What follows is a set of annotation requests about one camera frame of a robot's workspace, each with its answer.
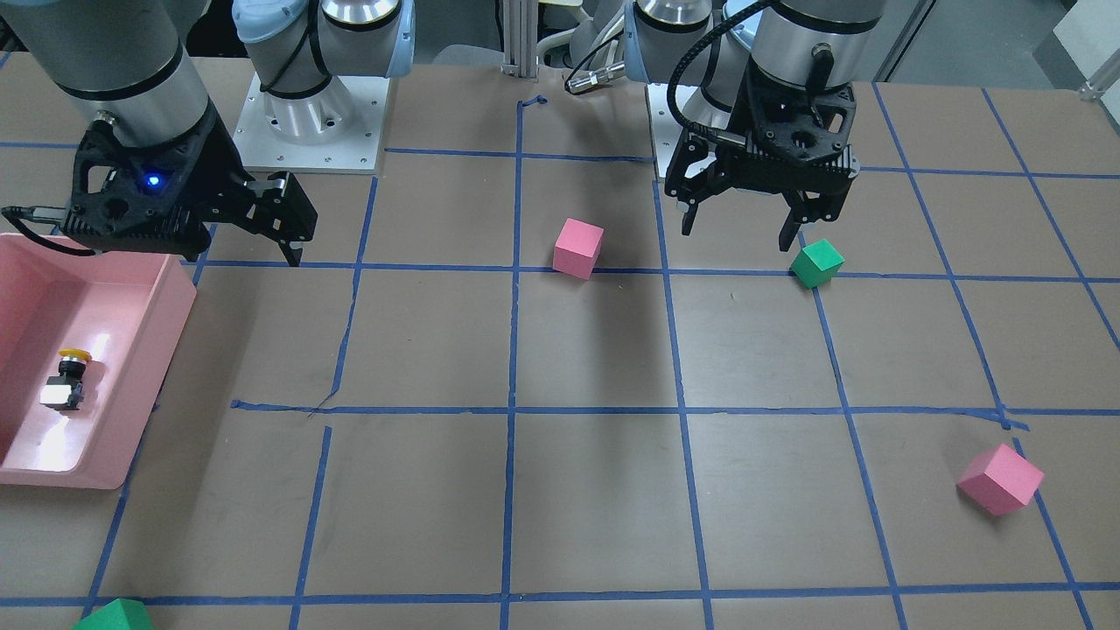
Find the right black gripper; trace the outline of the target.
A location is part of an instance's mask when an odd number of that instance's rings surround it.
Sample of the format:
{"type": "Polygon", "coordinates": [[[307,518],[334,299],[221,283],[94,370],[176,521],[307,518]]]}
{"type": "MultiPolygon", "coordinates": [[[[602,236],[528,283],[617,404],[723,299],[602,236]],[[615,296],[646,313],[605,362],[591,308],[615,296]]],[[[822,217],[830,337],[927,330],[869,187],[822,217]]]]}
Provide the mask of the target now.
{"type": "Polygon", "coordinates": [[[256,179],[214,105],[177,138],[124,146],[116,119],[100,111],[73,159],[73,188],[60,234],[97,251],[198,256],[207,224],[228,223],[276,241],[297,268],[319,216],[292,172],[256,179]]]}

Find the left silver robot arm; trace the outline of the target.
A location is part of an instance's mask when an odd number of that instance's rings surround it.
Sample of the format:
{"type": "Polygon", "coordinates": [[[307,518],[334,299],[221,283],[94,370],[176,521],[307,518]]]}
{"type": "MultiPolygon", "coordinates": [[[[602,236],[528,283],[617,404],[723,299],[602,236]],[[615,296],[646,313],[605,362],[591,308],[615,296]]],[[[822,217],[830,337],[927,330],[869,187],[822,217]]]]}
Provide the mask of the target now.
{"type": "Polygon", "coordinates": [[[780,250],[832,222],[858,175],[849,137],[855,67],[881,1],[620,1],[564,81],[571,95],[613,80],[659,84],[680,130],[664,191],[689,235],[728,189],[780,195],[780,250]]]}

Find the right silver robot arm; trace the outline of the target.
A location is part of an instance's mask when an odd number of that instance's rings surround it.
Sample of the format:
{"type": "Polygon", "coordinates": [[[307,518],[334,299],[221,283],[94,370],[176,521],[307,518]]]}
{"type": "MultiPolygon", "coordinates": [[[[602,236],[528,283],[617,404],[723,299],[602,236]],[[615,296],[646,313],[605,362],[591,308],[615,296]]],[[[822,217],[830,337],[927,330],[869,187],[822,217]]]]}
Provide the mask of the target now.
{"type": "Polygon", "coordinates": [[[59,254],[176,254],[196,262],[211,223],[276,242],[292,267],[319,213],[291,152],[367,141],[348,77],[409,74],[412,1],[234,1],[237,39],[255,67],[249,95],[280,172],[245,167],[186,37],[204,1],[4,1],[3,20],[52,83],[87,117],[68,202],[10,205],[21,235],[59,254]]]}

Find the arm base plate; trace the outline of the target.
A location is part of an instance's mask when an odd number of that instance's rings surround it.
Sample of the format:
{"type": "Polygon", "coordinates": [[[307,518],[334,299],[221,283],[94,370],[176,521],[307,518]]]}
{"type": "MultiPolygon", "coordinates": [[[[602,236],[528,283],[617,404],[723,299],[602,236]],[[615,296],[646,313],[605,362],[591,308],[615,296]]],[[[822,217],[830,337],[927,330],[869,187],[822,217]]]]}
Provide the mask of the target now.
{"type": "Polygon", "coordinates": [[[340,76],[309,98],[284,100],[253,76],[232,138],[249,172],[375,175],[388,123],[385,77],[340,76]]]}
{"type": "MultiPolygon", "coordinates": [[[[648,84],[648,132],[654,147],[657,179],[661,183],[668,179],[669,163],[683,135],[683,127],[669,113],[668,102],[668,84],[648,84]]],[[[732,115],[732,105],[717,105],[699,87],[692,85],[676,89],[676,106],[689,119],[717,129],[727,128],[732,115]]]]}

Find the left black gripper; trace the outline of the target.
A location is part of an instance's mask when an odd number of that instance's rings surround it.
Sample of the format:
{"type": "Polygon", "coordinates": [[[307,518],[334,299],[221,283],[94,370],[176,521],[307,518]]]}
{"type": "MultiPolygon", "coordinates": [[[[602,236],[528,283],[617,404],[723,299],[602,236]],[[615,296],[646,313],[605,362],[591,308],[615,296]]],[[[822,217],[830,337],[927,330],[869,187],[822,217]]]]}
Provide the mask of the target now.
{"type": "Polygon", "coordinates": [[[748,64],[731,120],[708,135],[684,131],[669,161],[665,192],[679,200],[681,235],[692,235],[701,202],[731,188],[787,200],[783,252],[805,224],[839,219],[858,175],[851,148],[856,110],[850,82],[812,93],[748,64]]]}

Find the green cube near left arm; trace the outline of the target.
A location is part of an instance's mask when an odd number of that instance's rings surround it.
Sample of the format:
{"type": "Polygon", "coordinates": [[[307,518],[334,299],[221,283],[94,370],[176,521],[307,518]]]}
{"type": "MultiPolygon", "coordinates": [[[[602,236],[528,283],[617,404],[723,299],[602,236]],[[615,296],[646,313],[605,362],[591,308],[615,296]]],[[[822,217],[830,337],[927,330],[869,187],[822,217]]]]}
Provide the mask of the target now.
{"type": "Polygon", "coordinates": [[[788,271],[801,287],[813,290],[820,284],[829,282],[843,266],[844,256],[830,241],[822,239],[801,247],[788,271]]]}

